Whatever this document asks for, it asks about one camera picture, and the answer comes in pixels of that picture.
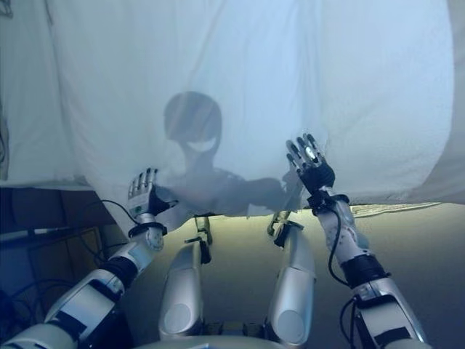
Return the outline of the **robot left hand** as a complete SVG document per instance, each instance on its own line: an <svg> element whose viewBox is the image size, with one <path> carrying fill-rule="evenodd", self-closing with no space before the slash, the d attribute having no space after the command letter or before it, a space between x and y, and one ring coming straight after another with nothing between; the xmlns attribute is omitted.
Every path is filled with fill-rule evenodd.
<svg viewBox="0 0 465 349"><path fill-rule="evenodd" d="M159 196L161 189L156 185L157 174L157 169L149 167L140 172L129 185L127 209L139 224L154 222L156 216L179 203L173 198Z"/></svg>

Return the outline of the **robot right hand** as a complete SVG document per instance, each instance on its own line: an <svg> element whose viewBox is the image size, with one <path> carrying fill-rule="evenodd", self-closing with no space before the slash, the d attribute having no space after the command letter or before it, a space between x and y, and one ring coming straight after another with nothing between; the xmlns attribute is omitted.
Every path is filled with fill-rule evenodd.
<svg viewBox="0 0 465 349"><path fill-rule="evenodd" d="M286 147L288 161L311 196L333 187L334 171L311 134L303 134L295 140L287 140Z"/></svg>

